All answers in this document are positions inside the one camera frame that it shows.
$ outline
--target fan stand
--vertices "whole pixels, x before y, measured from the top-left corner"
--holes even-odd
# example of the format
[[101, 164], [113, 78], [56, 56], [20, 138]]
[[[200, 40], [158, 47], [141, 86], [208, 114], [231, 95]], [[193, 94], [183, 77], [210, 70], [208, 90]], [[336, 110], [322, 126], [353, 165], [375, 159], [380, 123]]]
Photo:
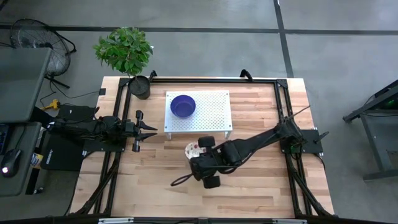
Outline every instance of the fan stand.
[[66, 85], [66, 84], [64, 84], [64, 83], [62, 83], [62, 82], [60, 82], [60, 81], [54, 79], [54, 76], [53, 76], [53, 75], [46, 75], [46, 76], [44, 76], [44, 78], [45, 78], [46, 80], [50, 81], [50, 82], [54, 82], [54, 83], [56, 83], [56, 84], [58, 84], [58, 85], [60, 85], [60, 86], [63, 86], [63, 87], [66, 88], [66, 89], [69, 89], [69, 88], [70, 88], [70, 86], [68, 86], [68, 85]]

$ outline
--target computer mouse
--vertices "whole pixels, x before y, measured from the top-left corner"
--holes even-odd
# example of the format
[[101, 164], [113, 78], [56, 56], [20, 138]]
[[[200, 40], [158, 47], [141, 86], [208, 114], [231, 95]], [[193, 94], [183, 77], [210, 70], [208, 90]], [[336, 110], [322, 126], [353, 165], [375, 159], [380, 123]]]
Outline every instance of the computer mouse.
[[1, 174], [3, 177], [14, 177], [19, 168], [19, 159], [21, 158], [21, 150], [8, 150], [1, 161]]

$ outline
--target blue bowl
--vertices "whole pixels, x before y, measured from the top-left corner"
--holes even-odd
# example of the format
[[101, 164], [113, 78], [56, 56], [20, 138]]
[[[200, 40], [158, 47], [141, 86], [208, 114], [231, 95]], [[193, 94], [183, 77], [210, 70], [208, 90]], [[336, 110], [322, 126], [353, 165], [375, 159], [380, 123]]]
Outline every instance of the blue bowl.
[[180, 95], [176, 96], [170, 104], [172, 113], [179, 118], [187, 118], [193, 114], [197, 104], [191, 96]]

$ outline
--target black plant pot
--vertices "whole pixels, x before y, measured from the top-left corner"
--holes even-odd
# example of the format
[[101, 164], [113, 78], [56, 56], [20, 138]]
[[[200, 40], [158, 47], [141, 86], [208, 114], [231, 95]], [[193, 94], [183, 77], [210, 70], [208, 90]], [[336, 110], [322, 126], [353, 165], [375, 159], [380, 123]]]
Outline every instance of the black plant pot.
[[130, 93], [140, 100], [146, 100], [150, 96], [150, 81], [147, 77], [138, 75], [129, 81]]

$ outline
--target table leg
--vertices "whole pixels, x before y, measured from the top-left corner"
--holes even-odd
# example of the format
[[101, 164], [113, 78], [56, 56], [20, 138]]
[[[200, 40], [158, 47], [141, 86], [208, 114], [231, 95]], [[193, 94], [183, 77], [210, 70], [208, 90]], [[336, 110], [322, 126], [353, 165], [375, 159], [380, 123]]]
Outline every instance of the table leg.
[[226, 131], [225, 132], [225, 139], [229, 139], [229, 136], [231, 135], [232, 131]]

